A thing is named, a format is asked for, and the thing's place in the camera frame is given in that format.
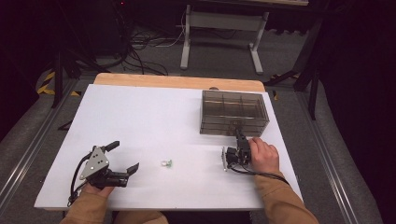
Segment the caution tape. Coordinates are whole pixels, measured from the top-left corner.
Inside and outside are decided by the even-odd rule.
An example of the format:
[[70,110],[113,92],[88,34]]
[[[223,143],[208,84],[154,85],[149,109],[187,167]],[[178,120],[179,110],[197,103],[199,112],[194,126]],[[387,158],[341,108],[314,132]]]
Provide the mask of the caution tape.
[[[41,84],[40,88],[38,88],[37,93],[38,94],[48,94],[48,95],[55,95],[54,90],[47,90],[48,85],[52,81],[52,79],[55,77],[55,72],[50,72],[46,78],[44,79],[43,83]],[[70,95],[72,96],[81,96],[82,91],[72,91]]]

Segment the storage box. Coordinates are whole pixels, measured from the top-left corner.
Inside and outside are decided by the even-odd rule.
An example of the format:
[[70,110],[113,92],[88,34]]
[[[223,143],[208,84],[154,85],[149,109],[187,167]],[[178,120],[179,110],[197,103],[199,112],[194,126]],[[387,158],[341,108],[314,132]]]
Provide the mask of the storage box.
[[203,91],[201,121],[200,133],[261,136],[269,119],[261,94]]

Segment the gray carpet floor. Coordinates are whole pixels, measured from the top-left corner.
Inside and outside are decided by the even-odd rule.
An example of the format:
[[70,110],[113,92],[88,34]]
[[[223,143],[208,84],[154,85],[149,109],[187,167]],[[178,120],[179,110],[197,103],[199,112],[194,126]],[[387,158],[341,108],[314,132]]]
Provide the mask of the gray carpet floor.
[[[189,68],[185,71],[179,69],[182,42],[168,48],[146,47],[137,53],[143,61],[164,65],[170,76],[266,81],[271,75],[283,74],[292,68],[305,41],[305,36],[275,35],[275,32],[265,32],[259,47],[264,69],[263,76],[256,75],[248,52],[248,43],[252,39],[254,39],[254,33],[250,32],[236,32],[231,39],[197,32],[191,37]],[[98,62],[107,61],[111,60],[102,59]],[[125,66],[127,65],[124,63],[109,70],[115,73],[141,73],[139,69]],[[150,66],[161,69],[154,64]],[[84,92],[88,84],[93,83],[95,75],[94,72],[84,72],[74,91]],[[292,83],[293,80],[286,80],[276,87],[266,87],[266,89],[269,92],[277,92],[278,99],[275,100],[272,97],[272,104],[292,165],[299,179],[306,207],[315,214],[320,223],[355,223],[345,220],[337,198],[334,196],[331,182],[319,156],[318,143],[309,128],[310,122],[315,122],[343,181],[357,220],[359,223],[382,223],[375,200],[356,169],[334,124],[323,87],[320,86],[318,92],[317,121],[312,121],[306,117],[306,108],[298,100],[299,94],[306,98],[308,92],[294,92],[291,88]],[[0,216],[0,223],[58,223],[62,219],[60,212],[35,209],[34,202],[41,189],[42,181],[67,135],[66,131],[57,129],[73,119],[81,98],[78,96],[67,98],[34,163],[24,176],[7,210]],[[18,163],[24,150],[29,147],[35,133],[50,112],[52,99],[52,95],[41,94],[40,99],[1,142],[0,184],[2,186],[6,184],[13,167]],[[262,211],[252,212],[252,217],[252,222],[255,224],[268,223]]]

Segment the forearm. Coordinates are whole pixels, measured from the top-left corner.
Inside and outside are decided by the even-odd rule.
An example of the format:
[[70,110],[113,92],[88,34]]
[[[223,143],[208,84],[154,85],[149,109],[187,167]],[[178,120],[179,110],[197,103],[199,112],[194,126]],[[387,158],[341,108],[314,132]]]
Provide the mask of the forearm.
[[288,184],[260,175],[254,178],[270,223],[318,223]]
[[103,223],[106,214],[107,199],[95,194],[81,192],[71,206],[61,224]]

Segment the white tabletop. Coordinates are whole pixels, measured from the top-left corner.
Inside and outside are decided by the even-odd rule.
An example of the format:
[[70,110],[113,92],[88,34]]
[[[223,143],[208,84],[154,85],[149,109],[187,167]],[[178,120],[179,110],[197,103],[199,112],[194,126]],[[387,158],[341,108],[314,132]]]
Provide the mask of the white tabletop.
[[[262,94],[270,118],[262,139],[276,146],[281,171],[302,197],[268,93],[257,93]],[[263,208],[253,176],[223,171],[221,149],[236,147],[235,137],[199,134],[201,101],[201,90],[90,85],[35,207],[67,209],[70,183],[81,158],[93,146],[120,141],[106,153],[109,168],[126,172],[138,162],[140,167],[126,188],[116,188],[110,195],[109,209]],[[167,160],[173,161],[171,168],[161,166]]]

